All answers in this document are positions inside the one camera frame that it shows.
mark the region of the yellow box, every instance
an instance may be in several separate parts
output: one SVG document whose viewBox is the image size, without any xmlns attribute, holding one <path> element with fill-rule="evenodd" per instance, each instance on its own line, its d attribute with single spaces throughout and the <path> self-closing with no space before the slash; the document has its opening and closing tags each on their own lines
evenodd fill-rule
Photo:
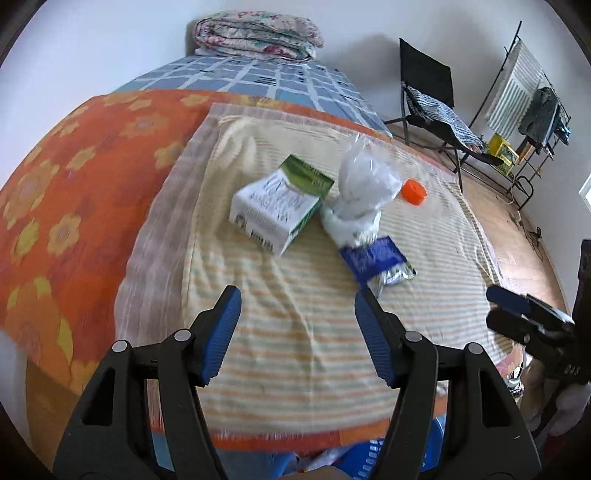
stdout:
<svg viewBox="0 0 591 480">
<path fill-rule="evenodd" d="M 488 142 L 489 153 L 500 158 L 505 164 L 501 170 L 505 175 L 509 174 L 513 166 L 519 163 L 519 155 L 511 148 L 510 143 L 499 134 L 494 134 Z"/>
</svg>

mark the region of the black folding chair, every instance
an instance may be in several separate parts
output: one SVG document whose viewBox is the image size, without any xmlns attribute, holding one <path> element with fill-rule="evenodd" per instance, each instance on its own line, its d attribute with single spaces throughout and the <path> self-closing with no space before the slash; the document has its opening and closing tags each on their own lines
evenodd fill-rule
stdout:
<svg viewBox="0 0 591 480">
<path fill-rule="evenodd" d="M 453 109 L 453 84 L 452 71 L 450 67 L 439 63 L 416 48 L 411 47 L 402 38 L 400 39 L 400 111 L 402 117 L 385 122 L 388 124 L 396 124 L 402 122 L 404 127 L 404 142 L 408 145 L 408 124 L 415 127 L 423 128 L 432 133 L 445 143 L 440 147 L 426 147 L 430 150 L 444 151 L 445 154 L 455 163 L 456 168 L 453 171 L 457 172 L 458 182 L 460 183 L 460 190 L 463 191 L 462 186 L 462 164 L 466 161 L 468 156 L 474 157 L 481 162 L 489 165 L 503 165 L 503 161 L 488 153 L 479 154 L 466 148 L 454 135 L 452 128 L 440 121 L 431 121 L 427 123 L 422 116 L 406 115 L 405 95 L 408 95 L 407 87 L 417 89 L 419 92 L 429 95 L 440 102 L 445 103 L 449 108 Z M 453 150 L 455 159 L 447 153 L 447 150 Z M 457 151 L 460 150 L 465 153 L 460 161 Z"/>
</svg>

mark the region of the screw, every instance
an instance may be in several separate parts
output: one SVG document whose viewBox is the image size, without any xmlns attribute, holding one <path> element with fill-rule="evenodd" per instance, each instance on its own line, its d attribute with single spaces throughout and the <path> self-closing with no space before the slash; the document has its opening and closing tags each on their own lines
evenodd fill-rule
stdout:
<svg viewBox="0 0 591 480">
<path fill-rule="evenodd" d="M 406 340 L 408 340 L 409 342 L 420 342 L 423 339 L 423 336 L 418 333 L 418 332 L 406 332 L 404 334 L 404 337 L 406 338 Z"/>
<path fill-rule="evenodd" d="M 177 342 L 185 342 L 191 338 L 191 332 L 188 330 L 179 330 L 177 333 L 174 334 L 174 339 Z"/>
<path fill-rule="evenodd" d="M 468 345 L 468 350 L 473 355 L 480 355 L 484 351 L 482 345 L 478 343 L 471 343 L 470 345 Z"/>
<path fill-rule="evenodd" d="M 117 340 L 111 347 L 115 353 L 125 352 L 126 348 L 127 342 L 125 340 Z"/>
</svg>

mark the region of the foil packet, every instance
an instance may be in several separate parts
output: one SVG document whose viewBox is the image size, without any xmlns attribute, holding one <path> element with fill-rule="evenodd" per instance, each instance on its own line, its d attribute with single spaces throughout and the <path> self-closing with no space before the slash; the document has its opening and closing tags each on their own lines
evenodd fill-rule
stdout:
<svg viewBox="0 0 591 480">
<path fill-rule="evenodd" d="M 369 287 L 377 298 L 384 287 L 409 280 L 417 272 L 388 236 L 365 247 L 343 247 L 340 256 L 361 288 Z"/>
</svg>

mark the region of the window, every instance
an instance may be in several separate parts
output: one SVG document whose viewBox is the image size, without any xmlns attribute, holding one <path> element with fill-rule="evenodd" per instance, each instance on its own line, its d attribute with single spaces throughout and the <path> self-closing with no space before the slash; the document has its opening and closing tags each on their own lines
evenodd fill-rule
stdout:
<svg viewBox="0 0 591 480">
<path fill-rule="evenodd" d="M 583 198 L 587 208 L 591 210 L 591 175 L 579 190 L 579 195 Z"/>
</svg>

